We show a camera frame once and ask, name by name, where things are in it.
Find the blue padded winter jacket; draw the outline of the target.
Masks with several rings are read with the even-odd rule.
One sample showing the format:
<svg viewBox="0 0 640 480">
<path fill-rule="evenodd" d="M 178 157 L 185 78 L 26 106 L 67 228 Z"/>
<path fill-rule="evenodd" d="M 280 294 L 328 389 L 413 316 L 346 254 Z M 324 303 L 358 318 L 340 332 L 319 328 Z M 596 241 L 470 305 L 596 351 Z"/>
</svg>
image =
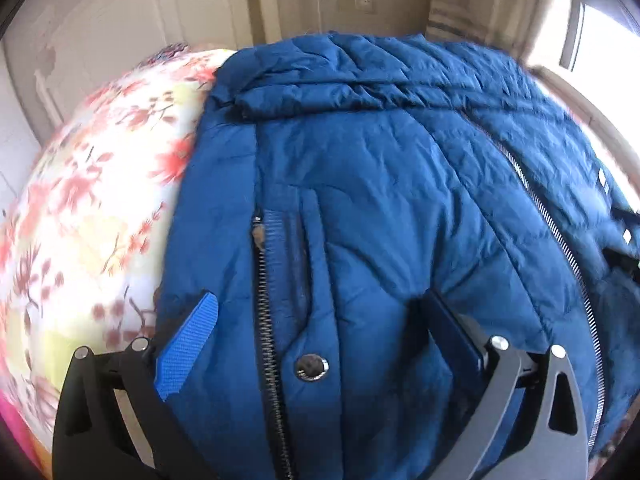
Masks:
<svg viewBox="0 0 640 480">
<path fill-rule="evenodd" d="M 475 406 L 420 308 L 563 346 L 592 452 L 639 392 L 628 203 L 507 55 L 327 34 L 215 76 L 172 219 L 157 323 L 218 320 L 168 403 L 221 479 L 412 479 Z"/>
</svg>

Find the floral bed sheet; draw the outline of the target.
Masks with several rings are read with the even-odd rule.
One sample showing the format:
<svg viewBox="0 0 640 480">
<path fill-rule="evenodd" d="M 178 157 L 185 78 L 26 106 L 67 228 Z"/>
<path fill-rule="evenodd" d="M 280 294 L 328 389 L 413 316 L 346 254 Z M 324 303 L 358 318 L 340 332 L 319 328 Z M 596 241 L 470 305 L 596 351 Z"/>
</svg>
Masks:
<svg viewBox="0 0 640 480">
<path fill-rule="evenodd" d="M 44 476 L 74 351 L 154 334 L 166 240 L 227 49 L 134 68 L 58 128 L 1 223 L 1 418 Z"/>
</svg>

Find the white wardrobe door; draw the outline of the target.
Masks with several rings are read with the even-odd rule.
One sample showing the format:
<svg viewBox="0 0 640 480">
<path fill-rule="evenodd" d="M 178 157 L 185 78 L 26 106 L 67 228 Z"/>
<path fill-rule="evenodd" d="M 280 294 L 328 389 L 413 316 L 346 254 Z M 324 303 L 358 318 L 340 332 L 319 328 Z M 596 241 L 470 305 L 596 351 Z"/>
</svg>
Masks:
<svg viewBox="0 0 640 480">
<path fill-rule="evenodd" d="M 0 60 L 0 200 L 1 214 L 21 195 L 41 150 L 17 99 L 1 48 Z"/>
</svg>

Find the colourful patterned pillow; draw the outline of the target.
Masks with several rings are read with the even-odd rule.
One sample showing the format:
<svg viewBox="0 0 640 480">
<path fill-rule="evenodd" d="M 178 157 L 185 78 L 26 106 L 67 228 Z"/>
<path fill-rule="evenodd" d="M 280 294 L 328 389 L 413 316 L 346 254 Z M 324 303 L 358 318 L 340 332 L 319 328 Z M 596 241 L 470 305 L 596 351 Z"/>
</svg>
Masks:
<svg viewBox="0 0 640 480">
<path fill-rule="evenodd" d="M 178 42 L 178 44 L 170 44 L 167 47 L 164 47 L 162 50 L 148 56 L 143 61 L 141 61 L 137 68 L 142 68 L 146 66 L 154 66 L 156 64 L 165 63 L 177 55 L 182 55 L 190 50 L 188 44 L 184 42 Z"/>
</svg>

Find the white wooden headboard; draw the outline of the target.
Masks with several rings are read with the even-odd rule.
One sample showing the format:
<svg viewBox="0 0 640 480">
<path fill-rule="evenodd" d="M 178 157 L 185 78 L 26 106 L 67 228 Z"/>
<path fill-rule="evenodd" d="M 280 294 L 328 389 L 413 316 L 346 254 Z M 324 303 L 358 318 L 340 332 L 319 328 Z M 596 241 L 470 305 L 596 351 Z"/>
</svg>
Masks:
<svg viewBox="0 0 640 480">
<path fill-rule="evenodd" d="M 52 126 L 89 93 L 171 44 L 241 50 L 281 40 L 277 0 L 82 0 L 46 44 L 34 73 Z"/>
</svg>

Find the boat print curtain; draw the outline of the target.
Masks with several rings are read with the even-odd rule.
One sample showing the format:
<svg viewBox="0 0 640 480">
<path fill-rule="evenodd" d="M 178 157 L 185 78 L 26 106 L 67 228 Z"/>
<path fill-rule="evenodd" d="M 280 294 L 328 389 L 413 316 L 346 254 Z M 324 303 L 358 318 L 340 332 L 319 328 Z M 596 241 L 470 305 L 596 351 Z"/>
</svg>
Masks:
<svg viewBox="0 0 640 480">
<path fill-rule="evenodd" d="M 523 61 L 533 51 L 551 0 L 431 0 L 425 36 L 469 41 Z"/>
</svg>

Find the window frame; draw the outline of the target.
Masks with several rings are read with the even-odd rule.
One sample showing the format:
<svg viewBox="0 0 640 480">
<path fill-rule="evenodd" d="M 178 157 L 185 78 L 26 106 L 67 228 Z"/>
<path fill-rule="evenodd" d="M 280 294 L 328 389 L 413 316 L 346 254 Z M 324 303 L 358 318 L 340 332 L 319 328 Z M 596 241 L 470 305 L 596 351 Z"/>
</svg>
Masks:
<svg viewBox="0 0 640 480">
<path fill-rule="evenodd" d="M 560 65 L 584 72 L 602 64 L 628 67 L 639 47 L 638 0 L 570 0 Z"/>
</svg>

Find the wall socket plate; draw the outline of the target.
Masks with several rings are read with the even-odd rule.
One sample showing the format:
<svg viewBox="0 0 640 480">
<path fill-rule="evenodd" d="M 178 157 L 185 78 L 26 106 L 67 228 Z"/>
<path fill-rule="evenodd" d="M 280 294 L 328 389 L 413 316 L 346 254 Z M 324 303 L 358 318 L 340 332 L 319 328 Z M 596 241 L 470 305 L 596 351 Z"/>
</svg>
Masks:
<svg viewBox="0 0 640 480">
<path fill-rule="evenodd" d="M 374 0 L 336 0 L 336 8 L 340 12 L 375 14 Z"/>
</svg>

